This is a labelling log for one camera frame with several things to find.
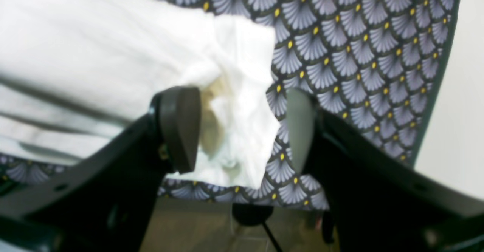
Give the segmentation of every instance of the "chair seat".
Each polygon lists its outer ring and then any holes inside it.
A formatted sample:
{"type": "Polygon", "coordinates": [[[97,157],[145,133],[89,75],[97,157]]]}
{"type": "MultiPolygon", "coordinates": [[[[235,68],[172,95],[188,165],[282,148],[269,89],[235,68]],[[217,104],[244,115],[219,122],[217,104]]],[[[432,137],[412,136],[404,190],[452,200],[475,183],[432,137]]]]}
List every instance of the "chair seat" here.
{"type": "MultiPolygon", "coordinates": [[[[444,74],[455,0],[167,0],[276,29],[268,103],[281,122],[259,190],[166,180],[160,196],[327,209],[321,185],[290,164],[285,93],[298,87],[383,152],[413,166],[444,74]]],[[[37,184],[65,167],[0,156],[4,184],[37,184]]]]}

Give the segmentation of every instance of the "white fabric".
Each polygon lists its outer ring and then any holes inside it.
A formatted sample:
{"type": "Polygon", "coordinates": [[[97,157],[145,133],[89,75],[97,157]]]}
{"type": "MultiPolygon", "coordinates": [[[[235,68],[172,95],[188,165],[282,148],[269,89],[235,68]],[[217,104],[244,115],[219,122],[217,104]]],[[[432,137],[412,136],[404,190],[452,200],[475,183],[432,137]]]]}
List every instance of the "white fabric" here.
{"type": "Polygon", "coordinates": [[[273,28],[155,0],[0,0],[0,13],[0,152],[74,165],[156,92],[194,85],[197,165],[168,177],[259,188],[279,128],[273,28]]]}

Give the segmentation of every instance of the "chair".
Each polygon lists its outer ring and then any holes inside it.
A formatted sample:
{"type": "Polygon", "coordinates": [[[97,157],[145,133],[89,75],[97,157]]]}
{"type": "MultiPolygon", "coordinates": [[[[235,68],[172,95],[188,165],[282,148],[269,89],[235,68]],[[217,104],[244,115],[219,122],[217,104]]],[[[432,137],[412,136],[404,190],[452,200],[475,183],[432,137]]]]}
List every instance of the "chair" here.
{"type": "MultiPolygon", "coordinates": [[[[327,210],[323,187],[292,165],[287,91],[313,95],[395,162],[412,167],[443,78],[459,0],[166,0],[273,26],[268,103],[281,122],[261,188],[166,180],[158,195],[327,210]]],[[[5,194],[67,168],[0,157],[5,194]]]]}

